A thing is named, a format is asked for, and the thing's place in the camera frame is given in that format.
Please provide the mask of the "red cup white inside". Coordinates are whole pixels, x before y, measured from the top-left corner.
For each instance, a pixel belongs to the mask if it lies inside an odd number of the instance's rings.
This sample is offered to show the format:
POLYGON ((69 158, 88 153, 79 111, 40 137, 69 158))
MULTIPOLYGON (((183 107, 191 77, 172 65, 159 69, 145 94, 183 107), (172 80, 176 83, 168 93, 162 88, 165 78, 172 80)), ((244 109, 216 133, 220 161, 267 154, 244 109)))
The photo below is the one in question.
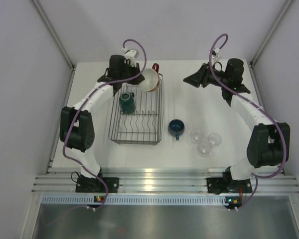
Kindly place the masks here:
POLYGON ((142 72, 144 80, 138 84, 143 92, 154 92, 160 87, 159 65, 154 63, 151 68, 145 68, 142 72))

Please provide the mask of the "dark green mug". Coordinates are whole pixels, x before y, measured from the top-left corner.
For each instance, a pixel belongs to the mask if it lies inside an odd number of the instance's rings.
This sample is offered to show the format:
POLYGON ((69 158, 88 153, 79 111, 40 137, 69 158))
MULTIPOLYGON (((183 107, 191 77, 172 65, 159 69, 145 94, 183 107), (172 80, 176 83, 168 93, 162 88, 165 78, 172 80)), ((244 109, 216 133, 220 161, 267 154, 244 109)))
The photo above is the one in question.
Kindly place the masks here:
POLYGON ((124 115, 131 115, 135 112, 135 95, 133 92, 123 92, 120 95, 119 103, 121 107, 121 112, 124 115))

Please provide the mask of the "wire dish rack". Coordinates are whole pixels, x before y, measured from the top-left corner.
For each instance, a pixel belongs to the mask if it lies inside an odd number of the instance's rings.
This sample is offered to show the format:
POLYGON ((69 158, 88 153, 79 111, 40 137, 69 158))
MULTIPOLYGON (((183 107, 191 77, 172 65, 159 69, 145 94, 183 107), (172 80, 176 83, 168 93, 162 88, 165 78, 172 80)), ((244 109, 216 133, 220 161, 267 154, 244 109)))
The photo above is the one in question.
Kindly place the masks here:
POLYGON ((162 139, 164 115, 163 74, 154 92, 143 92, 137 86, 124 83, 115 94, 109 126, 109 139, 118 144, 157 145, 162 139), (121 110, 122 93, 133 93, 135 111, 128 115, 121 110))

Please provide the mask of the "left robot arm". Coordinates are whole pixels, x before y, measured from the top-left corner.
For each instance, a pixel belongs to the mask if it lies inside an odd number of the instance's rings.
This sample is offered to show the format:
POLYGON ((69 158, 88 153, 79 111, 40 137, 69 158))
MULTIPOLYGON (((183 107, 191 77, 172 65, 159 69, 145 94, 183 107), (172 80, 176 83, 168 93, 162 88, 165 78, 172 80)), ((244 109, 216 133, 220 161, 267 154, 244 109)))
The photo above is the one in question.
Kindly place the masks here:
POLYGON ((123 83, 137 85, 144 80, 136 58, 135 51, 112 55, 108 68, 92 90, 74 106, 61 110, 59 138, 63 142, 62 153, 80 165, 81 173, 76 183, 80 192, 109 191, 91 148, 95 139, 92 115, 115 95, 123 83))

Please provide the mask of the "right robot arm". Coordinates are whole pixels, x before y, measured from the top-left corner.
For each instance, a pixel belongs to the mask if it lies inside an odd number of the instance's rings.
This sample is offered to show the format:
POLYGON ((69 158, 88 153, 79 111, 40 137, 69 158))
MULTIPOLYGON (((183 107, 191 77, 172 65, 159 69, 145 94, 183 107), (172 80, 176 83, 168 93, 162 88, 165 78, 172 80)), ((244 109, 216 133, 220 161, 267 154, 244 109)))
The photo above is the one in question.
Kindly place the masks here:
POLYGON ((221 87, 222 98, 243 119, 251 130, 246 157, 229 166, 220 178, 208 178, 209 193, 251 193, 250 177, 263 166, 277 166, 289 157, 290 126, 271 120, 256 105, 250 90, 242 83, 244 62, 237 58, 227 61, 224 70, 204 63, 199 70, 183 79, 196 88, 214 85, 221 87))

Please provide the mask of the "dark blue cup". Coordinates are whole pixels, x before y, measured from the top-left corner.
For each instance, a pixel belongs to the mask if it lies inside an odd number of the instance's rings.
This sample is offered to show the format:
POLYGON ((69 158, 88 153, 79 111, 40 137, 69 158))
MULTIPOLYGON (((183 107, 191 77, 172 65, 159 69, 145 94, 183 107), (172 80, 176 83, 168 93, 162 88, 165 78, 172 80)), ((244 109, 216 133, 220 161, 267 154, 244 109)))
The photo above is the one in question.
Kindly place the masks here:
POLYGON ((180 119, 171 120, 168 124, 168 132, 171 136, 173 136, 177 141, 183 135, 185 131, 184 122, 180 119))

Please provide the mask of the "clear glass back left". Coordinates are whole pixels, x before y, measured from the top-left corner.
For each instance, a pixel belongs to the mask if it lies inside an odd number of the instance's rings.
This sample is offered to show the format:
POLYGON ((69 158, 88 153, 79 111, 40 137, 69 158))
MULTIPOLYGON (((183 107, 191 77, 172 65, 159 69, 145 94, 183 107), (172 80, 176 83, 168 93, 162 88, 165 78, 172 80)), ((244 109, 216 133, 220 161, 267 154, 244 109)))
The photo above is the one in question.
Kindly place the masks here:
POLYGON ((204 133, 201 129, 195 128, 190 132, 190 140, 193 144, 199 144, 204 140, 204 133))

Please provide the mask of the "clear glass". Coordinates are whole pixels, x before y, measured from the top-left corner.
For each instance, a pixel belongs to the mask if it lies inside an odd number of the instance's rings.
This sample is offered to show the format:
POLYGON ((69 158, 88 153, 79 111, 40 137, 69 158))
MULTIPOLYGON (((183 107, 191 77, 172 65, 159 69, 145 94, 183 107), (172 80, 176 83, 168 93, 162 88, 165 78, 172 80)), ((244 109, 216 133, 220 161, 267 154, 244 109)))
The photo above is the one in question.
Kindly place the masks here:
POLYGON ((204 133, 201 129, 195 128, 190 132, 190 140, 193 144, 199 144, 204 140, 204 133))
POLYGON ((208 140, 209 144, 212 145, 212 146, 218 146, 222 142, 221 136, 217 133, 209 134, 208 137, 207 137, 207 140, 208 140))
POLYGON ((207 156, 211 152, 212 148, 208 142, 204 141, 197 145, 197 150, 200 156, 207 156))

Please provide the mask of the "clear glass front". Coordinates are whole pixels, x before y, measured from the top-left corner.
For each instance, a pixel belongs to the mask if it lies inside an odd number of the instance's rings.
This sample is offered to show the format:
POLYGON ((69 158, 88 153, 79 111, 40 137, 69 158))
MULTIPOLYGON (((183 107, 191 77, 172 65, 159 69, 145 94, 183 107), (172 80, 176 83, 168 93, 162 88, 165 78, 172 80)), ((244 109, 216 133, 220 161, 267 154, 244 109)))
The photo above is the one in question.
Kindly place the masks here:
POLYGON ((207 156, 211 152, 212 148, 208 142, 204 141, 197 145, 197 150, 200 156, 207 156))

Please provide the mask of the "right aluminium frame post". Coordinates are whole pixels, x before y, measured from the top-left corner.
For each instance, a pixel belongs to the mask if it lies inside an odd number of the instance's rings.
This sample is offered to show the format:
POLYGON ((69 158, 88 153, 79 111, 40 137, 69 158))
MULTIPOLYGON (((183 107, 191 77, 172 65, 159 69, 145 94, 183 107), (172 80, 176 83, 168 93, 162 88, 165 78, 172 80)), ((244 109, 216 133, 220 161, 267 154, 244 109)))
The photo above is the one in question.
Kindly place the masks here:
POLYGON ((265 49, 270 44, 271 40, 275 36, 277 30, 279 29, 280 25, 284 21, 285 17, 287 16, 288 12, 291 10, 295 0, 285 0, 281 9, 279 10, 278 14, 275 16, 274 21, 270 25, 269 30, 266 32, 261 44, 257 48, 255 54, 252 57, 252 60, 249 62, 250 68, 253 70, 259 61, 260 57, 263 55, 265 49))

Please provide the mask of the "aluminium frame post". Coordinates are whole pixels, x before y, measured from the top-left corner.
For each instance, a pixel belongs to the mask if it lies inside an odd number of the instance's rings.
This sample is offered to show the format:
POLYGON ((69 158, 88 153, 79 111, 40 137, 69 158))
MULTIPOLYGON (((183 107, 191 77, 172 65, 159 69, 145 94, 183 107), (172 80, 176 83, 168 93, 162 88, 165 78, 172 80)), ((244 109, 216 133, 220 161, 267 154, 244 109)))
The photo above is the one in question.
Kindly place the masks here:
POLYGON ((280 25, 284 21, 285 17, 287 16, 288 12, 291 10, 295 0, 285 0, 281 9, 279 10, 278 14, 275 16, 274 21, 270 25, 269 30, 266 32, 261 44, 257 48, 255 54, 252 57, 252 60, 249 62, 250 68, 253 70, 259 61, 260 57, 263 55, 265 49, 270 44, 271 40, 275 36, 277 30, 279 29, 280 25))
POLYGON ((58 48, 60 54, 62 55, 63 59, 67 63, 68 67, 71 69, 71 71, 75 70, 75 64, 73 61, 70 59, 60 37, 58 36, 54 26, 52 25, 48 15, 46 14, 42 4, 40 3, 39 0, 31 0, 30 1, 36 12, 38 13, 40 19, 43 21, 43 24, 45 25, 47 31, 49 32, 50 36, 52 37, 52 40, 56 44, 56 47, 58 48))

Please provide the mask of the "left aluminium frame post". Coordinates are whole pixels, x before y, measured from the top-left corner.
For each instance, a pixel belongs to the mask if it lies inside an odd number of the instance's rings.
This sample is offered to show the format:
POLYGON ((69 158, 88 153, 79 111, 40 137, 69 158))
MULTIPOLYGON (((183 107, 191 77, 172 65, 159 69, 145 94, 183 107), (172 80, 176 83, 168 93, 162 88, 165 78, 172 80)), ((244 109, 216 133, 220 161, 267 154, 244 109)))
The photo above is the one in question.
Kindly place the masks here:
POLYGON ((43 21, 43 24, 45 25, 47 31, 49 32, 50 36, 52 37, 52 40, 56 44, 56 47, 58 48, 60 54, 62 55, 63 59, 67 63, 68 67, 71 69, 71 71, 75 70, 75 64, 73 61, 70 59, 60 37, 58 36, 54 26, 52 25, 48 15, 46 14, 42 4, 40 3, 39 0, 31 0, 30 1, 36 12, 38 13, 40 19, 43 21))

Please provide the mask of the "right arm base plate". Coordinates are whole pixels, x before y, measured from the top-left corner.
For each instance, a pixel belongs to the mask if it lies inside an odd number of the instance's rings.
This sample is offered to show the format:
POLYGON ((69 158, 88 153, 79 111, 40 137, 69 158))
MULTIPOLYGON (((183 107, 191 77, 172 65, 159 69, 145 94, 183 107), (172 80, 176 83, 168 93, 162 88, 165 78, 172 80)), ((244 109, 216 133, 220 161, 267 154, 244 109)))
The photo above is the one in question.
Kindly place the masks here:
POLYGON ((227 187, 230 183, 228 179, 222 177, 211 177, 206 179, 208 193, 219 195, 227 193, 227 187))

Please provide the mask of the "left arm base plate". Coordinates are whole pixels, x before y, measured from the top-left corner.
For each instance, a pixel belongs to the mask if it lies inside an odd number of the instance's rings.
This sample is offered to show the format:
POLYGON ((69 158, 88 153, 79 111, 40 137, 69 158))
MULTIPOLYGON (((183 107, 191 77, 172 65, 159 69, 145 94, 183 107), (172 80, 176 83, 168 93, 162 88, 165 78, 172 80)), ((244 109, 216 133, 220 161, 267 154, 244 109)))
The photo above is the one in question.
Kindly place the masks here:
MULTIPOLYGON (((117 193, 119 188, 119 178, 117 177, 103 177, 102 180, 106 184, 109 193, 117 193)), ((105 193, 106 189, 102 182, 95 178, 88 178, 81 175, 77 179, 76 189, 77 193, 105 193)))

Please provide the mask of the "aluminium mounting rail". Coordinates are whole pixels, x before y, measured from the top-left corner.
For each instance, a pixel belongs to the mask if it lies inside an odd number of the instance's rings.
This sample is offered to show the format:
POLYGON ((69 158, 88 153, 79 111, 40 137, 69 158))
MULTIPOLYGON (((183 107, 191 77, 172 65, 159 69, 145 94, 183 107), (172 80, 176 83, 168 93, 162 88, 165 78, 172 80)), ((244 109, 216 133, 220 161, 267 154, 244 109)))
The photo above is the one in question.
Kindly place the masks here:
MULTIPOLYGON (((33 193, 61 194, 75 191, 76 168, 50 168, 45 175, 37 175, 33 193)), ((105 177, 118 177, 121 194, 187 194, 207 195, 207 178, 220 177, 222 169, 151 169, 103 168, 105 177)), ((279 174, 270 179, 254 178, 258 196, 285 196, 299 194, 295 176, 279 174)))

